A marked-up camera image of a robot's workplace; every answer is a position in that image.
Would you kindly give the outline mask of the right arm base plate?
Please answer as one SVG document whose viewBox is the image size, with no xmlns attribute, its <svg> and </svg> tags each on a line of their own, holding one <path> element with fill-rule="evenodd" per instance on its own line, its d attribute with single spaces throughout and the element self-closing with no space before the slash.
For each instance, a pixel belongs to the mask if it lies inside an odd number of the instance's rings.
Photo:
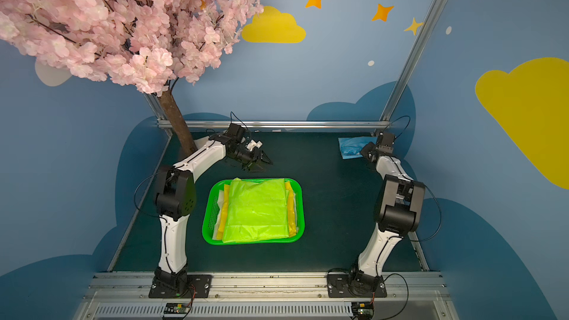
<svg viewBox="0 0 569 320">
<path fill-rule="evenodd" d="M 388 296 L 382 276 L 369 276 L 364 273 L 350 275 L 329 273 L 326 275 L 327 291 L 330 298 L 386 298 Z"/>
</svg>

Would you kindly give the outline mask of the blue raincoat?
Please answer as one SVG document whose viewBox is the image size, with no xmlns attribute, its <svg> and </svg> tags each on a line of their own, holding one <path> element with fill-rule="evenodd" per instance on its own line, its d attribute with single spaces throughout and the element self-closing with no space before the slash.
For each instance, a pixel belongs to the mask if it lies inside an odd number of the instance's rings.
<svg viewBox="0 0 569 320">
<path fill-rule="evenodd" d="M 361 151 L 368 143 L 374 143 L 375 137 L 358 136 L 358 137 L 340 137 L 338 138 L 339 150 L 341 157 L 346 159 L 361 158 Z"/>
</svg>

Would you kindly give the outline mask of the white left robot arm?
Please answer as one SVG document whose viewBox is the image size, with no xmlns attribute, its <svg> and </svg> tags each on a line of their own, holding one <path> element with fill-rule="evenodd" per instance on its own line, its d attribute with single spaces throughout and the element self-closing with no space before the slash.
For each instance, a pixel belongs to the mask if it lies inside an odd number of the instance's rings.
<svg viewBox="0 0 569 320">
<path fill-rule="evenodd" d="M 251 131 L 240 122 L 231 123 L 224 133 L 216 133 L 196 152 L 157 173 L 158 191 L 154 199 L 161 223 L 161 256 L 154 272 L 151 296 L 181 296 L 190 287 L 185 250 L 187 223 L 197 203 L 196 181 L 218 161 L 230 158 L 246 170 L 273 162 L 253 140 Z"/>
</svg>

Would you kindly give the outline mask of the lime green raincoat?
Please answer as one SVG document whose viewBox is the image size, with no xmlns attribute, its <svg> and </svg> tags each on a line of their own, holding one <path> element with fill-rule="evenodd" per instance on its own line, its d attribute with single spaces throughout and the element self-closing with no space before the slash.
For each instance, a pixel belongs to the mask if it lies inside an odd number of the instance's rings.
<svg viewBox="0 0 569 320">
<path fill-rule="evenodd" d="M 288 190 L 284 179 L 229 184 L 224 243 L 251 243 L 289 237 Z"/>
</svg>

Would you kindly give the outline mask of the green plastic basket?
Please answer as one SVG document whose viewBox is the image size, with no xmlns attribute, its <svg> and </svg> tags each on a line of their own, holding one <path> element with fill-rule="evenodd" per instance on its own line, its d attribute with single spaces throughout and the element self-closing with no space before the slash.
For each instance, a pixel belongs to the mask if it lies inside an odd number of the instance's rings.
<svg viewBox="0 0 569 320">
<path fill-rule="evenodd" d="M 246 181 L 251 182 L 261 182 L 267 179 L 243 179 Z M 243 244 L 262 244 L 262 243 L 292 243 L 300 239 L 303 233 L 305 232 L 305 215 L 304 215 L 304 205 L 303 205 L 303 193 L 300 184 L 293 180 L 293 179 L 284 179 L 285 181 L 289 181 L 295 192 L 295 201 L 296 201 L 296 223 L 297 223 L 297 234 L 290 238 L 287 237 L 285 239 L 273 239 L 267 241 L 258 241 L 258 242 L 251 242 L 251 243 L 243 243 Z M 202 227 L 202 235 L 204 240 L 211 245 L 221 246 L 221 245 L 230 245 L 236 243 L 224 243 L 222 240 L 212 240 L 213 235 L 213 228 L 216 223 L 216 214 L 219 211 L 217 206 L 217 198 L 219 195 L 219 191 L 224 189 L 224 185 L 229 185 L 232 180 L 226 179 L 216 183 L 209 195 L 209 199 L 207 202 L 206 214 L 204 217 L 204 224 Z"/>
</svg>

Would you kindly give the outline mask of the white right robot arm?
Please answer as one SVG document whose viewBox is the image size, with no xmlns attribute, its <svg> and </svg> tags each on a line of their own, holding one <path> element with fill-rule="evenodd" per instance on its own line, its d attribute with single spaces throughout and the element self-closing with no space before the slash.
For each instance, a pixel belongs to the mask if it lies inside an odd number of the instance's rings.
<svg viewBox="0 0 569 320">
<path fill-rule="evenodd" d="M 361 151 L 364 158 L 375 164 L 382 185 L 373 210 L 372 236 L 349 273 L 350 292 L 357 296 L 373 293 L 380 287 L 382 269 L 392 250 L 419 226 L 425 185 L 405 172 L 394 155 L 395 141 L 394 134 L 381 132 L 376 142 Z"/>
</svg>

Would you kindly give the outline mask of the yellow raincoat back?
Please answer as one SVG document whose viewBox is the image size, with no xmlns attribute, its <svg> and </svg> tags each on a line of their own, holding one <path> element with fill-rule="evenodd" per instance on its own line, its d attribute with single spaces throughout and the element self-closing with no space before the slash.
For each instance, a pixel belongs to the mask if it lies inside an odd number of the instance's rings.
<svg viewBox="0 0 569 320">
<path fill-rule="evenodd" d="M 297 223 L 296 223 L 296 201 L 295 192 L 289 181 L 284 183 L 285 189 L 287 191 L 287 226 L 288 235 L 290 238 L 297 234 Z"/>
</svg>

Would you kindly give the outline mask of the yellow raincoat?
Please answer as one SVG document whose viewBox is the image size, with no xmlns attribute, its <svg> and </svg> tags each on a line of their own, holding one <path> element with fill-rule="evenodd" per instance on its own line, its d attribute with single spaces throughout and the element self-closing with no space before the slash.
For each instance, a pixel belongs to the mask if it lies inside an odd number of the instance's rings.
<svg viewBox="0 0 569 320">
<path fill-rule="evenodd" d="M 228 217 L 228 207 L 229 207 L 229 192 L 230 192 L 230 185 L 224 185 L 224 193 L 225 193 L 225 202 L 222 208 L 222 219 L 221 219 L 221 225 L 219 226 L 219 231 L 218 231 L 218 240 L 217 241 L 221 241 L 224 231 L 225 231 L 225 225 L 226 225 L 226 221 L 227 221 L 227 217 Z"/>
<path fill-rule="evenodd" d="M 289 181 L 284 183 L 285 189 L 287 191 L 287 226 L 288 235 L 290 238 L 297 234 L 297 223 L 296 223 L 296 201 L 295 192 Z"/>
</svg>

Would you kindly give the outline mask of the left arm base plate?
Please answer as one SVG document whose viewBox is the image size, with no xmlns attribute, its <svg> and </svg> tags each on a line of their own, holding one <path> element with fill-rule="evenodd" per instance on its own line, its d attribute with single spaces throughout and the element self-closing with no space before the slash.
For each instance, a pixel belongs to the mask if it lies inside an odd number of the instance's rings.
<svg viewBox="0 0 569 320">
<path fill-rule="evenodd" d="M 148 293 L 149 299 L 207 299 L 211 291 L 213 276 L 210 274 L 187 274 L 176 285 L 153 280 Z"/>
</svg>

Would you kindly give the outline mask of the yellow raincoat front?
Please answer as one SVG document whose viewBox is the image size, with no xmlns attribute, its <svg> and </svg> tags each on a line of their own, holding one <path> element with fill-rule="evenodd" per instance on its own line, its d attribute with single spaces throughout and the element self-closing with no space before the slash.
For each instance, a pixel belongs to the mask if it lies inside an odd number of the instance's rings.
<svg viewBox="0 0 569 320">
<path fill-rule="evenodd" d="M 217 241 L 221 241 L 224 231 L 225 231 L 225 225 L 226 225 L 226 221 L 227 221 L 227 217 L 228 217 L 228 207 L 229 207 L 229 192 L 230 192 L 230 185 L 224 185 L 224 193 L 225 193 L 225 202 L 222 208 L 222 219 L 221 219 L 221 225 L 219 226 L 219 231 L 218 231 L 218 240 Z"/>
</svg>

